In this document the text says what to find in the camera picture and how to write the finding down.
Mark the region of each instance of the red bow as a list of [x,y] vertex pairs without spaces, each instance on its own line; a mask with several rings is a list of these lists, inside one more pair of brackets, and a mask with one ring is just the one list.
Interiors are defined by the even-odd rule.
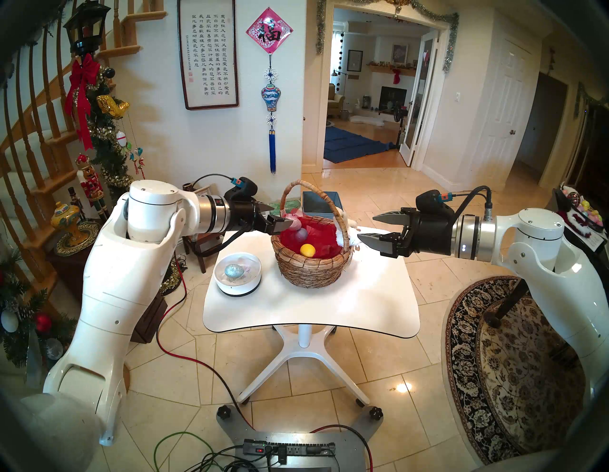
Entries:
[[74,61],[74,64],[72,64],[72,75],[70,76],[70,91],[68,92],[68,99],[65,104],[66,113],[73,118],[73,95],[76,88],[78,88],[78,102],[76,103],[79,121],[78,137],[85,146],[85,151],[87,149],[93,149],[89,128],[86,125],[86,117],[91,114],[91,104],[89,103],[89,100],[86,99],[85,85],[96,82],[98,70],[99,64],[93,60],[91,54],[86,54],[85,58],[82,60],[82,65],[79,64],[78,61]]

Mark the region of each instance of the yellow ball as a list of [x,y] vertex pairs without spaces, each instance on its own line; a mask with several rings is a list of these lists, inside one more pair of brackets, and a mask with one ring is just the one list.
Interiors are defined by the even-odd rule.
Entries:
[[300,246],[300,253],[304,257],[313,257],[315,255],[315,248],[311,244],[303,244]]

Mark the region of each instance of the black knob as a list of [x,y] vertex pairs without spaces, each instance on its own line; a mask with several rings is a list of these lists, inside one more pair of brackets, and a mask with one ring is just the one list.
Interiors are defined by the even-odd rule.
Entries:
[[116,74],[116,71],[112,68],[112,67],[108,67],[105,71],[104,71],[104,77],[106,79],[111,79],[112,77],[114,77],[114,75]]
[[218,408],[218,413],[216,413],[220,417],[221,420],[227,420],[230,418],[230,408],[226,405],[222,405]]
[[382,418],[382,410],[378,406],[373,406],[370,409],[370,418],[373,420],[380,420]]

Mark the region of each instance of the blue plastic bin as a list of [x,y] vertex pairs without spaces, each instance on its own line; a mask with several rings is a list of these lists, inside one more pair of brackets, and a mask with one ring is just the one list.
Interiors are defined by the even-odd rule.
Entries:
[[[342,210],[342,203],[340,202],[338,192],[325,192],[325,194],[334,202],[336,208]],[[309,216],[321,216],[330,220],[334,218],[334,213],[332,213],[330,206],[315,192],[303,192],[303,213]]]

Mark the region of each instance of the wicker basket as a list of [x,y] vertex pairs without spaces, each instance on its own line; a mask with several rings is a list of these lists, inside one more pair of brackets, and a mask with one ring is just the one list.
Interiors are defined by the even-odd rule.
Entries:
[[[338,280],[338,277],[340,277],[343,269],[349,265],[349,262],[351,262],[353,248],[349,247],[349,234],[347,233],[347,226],[338,210],[336,210],[334,202],[324,192],[319,190],[319,188],[308,182],[299,179],[293,181],[286,187],[286,189],[283,191],[283,196],[281,197],[280,210],[282,215],[284,206],[286,204],[286,197],[292,188],[297,185],[301,185],[311,191],[314,191],[330,206],[332,213],[334,213],[334,216],[336,216],[336,221],[338,221],[340,229],[342,230],[345,246],[341,250],[340,254],[332,259],[314,259],[306,258],[301,254],[296,254],[291,249],[288,249],[281,243],[279,236],[272,236],[270,240],[273,244],[275,258],[277,259],[279,270],[281,271],[283,277],[299,287],[318,289],[320,287],[326,287]],[[334,225],[334,221],[328,218],[321,218],[319,216],[305,216],[304,218],[310,219],[311,221],[322,225]]]

